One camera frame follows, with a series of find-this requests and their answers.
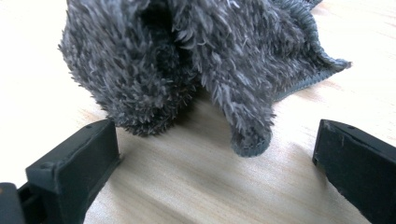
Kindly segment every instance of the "towel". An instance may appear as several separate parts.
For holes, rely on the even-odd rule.
[[[116,125],[165,131],[200,87],[232,149],[269,147],[272,104],[348,68],[320,46],[320,0],[68,0],[59,46],[76,82]]]

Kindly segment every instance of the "wood grain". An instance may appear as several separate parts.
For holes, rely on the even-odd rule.
[[[0,0],[0,182],[106,113],[68,74],[57,44],[65,1]],[[175,127],[140,138],[118,129],[123,162],[85,223],[368,223],[311,161],[320,119],[396,146],[396,6],[324,0],[314,10],[327,53],[353,67],[275,104],[260,157],[230,149],[228,123],[203,92]]]

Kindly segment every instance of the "wooden table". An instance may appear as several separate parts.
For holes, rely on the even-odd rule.
[[[275,105],[260,157],[230,149],[207,93],[167,133],[117,129],[123,162],[85,223],[368,223],[311,161],[320,119],[396,146],[396,2],[325,0],[313,10],[323,48],[353,67]],[[0,0],[0,182],[106,113],[68,74],[57,44],[65,1]]]

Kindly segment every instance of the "cloth fold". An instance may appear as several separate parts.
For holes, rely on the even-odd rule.
[[[274,101],[350,66],[320,46],[319,0],[68,0],[60,44],[74,79],[118,126],[166,130],[204,86],[232,148],[260,155]]]

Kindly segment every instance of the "black plastic piece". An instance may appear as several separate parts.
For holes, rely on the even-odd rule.
[[[353,126],[323,119],[313,162],[369,221],[396,223],[396,147]]]
[[[0,223],[25,223],[17,188],[11,183],[0,183]]]
[[[114,122],[85,126],[26,168],[20,189],[0,184],[0,223],[83,223],[119,162]]]

